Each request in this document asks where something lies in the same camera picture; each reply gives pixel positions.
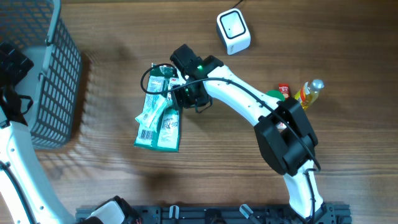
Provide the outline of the green white gloves packet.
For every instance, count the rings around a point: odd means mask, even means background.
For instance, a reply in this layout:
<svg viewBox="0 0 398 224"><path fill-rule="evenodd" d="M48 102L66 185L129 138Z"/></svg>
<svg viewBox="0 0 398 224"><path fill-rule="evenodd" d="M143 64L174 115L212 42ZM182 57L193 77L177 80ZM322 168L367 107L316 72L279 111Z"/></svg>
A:
<svg viewBox="0 0 398 224"><path fill-rule="evenodd" d="M151 67L152 69L147 74L149 77L147 85L144 87L149 93L146 94L143 109L146 105L146 100L151 95L162 95L172 100L171 92L164 94L161 92L171 90L173 84L180 85L182 83L178 77L179 73L174 71L171 66L162 65L158 67L153 63ZM139 124L134 146L154 151L178 151L180 142L180 113L182 109L178 108L176 103L173 102L173 104L173 110L162 118L162 123L157 131L152 131Z"/></svg>

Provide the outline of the green lid round jar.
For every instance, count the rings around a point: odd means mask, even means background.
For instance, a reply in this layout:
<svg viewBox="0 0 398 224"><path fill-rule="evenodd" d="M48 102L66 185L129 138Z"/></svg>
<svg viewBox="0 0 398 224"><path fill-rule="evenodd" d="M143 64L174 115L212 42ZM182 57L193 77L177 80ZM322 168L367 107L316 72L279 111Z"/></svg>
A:
<svg viewBox="0 0 398 224"><path fill-rule="evenodd" d="M269 90L269 91L266 93L266 95L267 95L267 96L271 96L271 97L273 97L273 98L277 98L277 99L280 100L280 101L284 101L284 100L285 100L284 95L283 95L279 90Z"/></svg>

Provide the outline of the red stick sachet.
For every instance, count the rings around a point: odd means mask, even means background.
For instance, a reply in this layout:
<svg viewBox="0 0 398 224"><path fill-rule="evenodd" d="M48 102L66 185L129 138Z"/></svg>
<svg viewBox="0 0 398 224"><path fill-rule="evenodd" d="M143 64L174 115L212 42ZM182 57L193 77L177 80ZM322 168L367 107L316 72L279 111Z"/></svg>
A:
<svg viewBox="0 0 398 224"><path fill-rule="evenodd" d="M290 88L287 83L280 83L279 91L283 94L285 99L288 99L290 97Z"/></svg>

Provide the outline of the yellow oil bottle silver cap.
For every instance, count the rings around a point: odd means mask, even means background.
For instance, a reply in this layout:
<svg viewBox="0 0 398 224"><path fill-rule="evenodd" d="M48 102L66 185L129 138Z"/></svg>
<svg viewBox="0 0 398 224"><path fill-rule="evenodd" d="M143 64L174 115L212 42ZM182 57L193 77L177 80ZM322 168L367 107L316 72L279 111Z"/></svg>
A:
<svg viewBox="0 0 398 224"><path fill-rule="evenodd" d="M306 82L303 87L294 95L294 98L306 110L318 98L321 90L324 88L324 82L320 79L314 79Z"/></svg>

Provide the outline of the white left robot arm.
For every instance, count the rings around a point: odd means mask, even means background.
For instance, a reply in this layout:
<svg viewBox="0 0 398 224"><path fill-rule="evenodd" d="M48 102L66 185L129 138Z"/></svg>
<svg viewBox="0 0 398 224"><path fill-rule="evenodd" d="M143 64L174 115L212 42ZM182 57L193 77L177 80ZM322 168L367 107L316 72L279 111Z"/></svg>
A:
<svg viewBox="0 0 398 224"><path fill-rule="evenodd" d="M22 100L14 87L34 66L17 48L1 43L1 194L14 223L76 223L53 191L35 154Z"/></svg>

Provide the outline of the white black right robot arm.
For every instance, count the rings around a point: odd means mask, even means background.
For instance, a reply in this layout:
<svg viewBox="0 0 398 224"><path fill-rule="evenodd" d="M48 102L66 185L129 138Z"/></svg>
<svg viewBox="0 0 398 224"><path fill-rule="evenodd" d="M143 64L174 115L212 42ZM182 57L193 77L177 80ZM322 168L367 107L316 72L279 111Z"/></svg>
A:
<svg viewBox="0 0 398 224"><path fill-rule="evenodd" d="M170 56L184 84L173 88L184 108L205 108L220 100L254 128L262 158L284 178L289 205L302 222L319 219L322 197L314 174L321 169L315 158L318 139L300 103L260 92L238 78L220 59L197 56L186 44Z"/></svg>

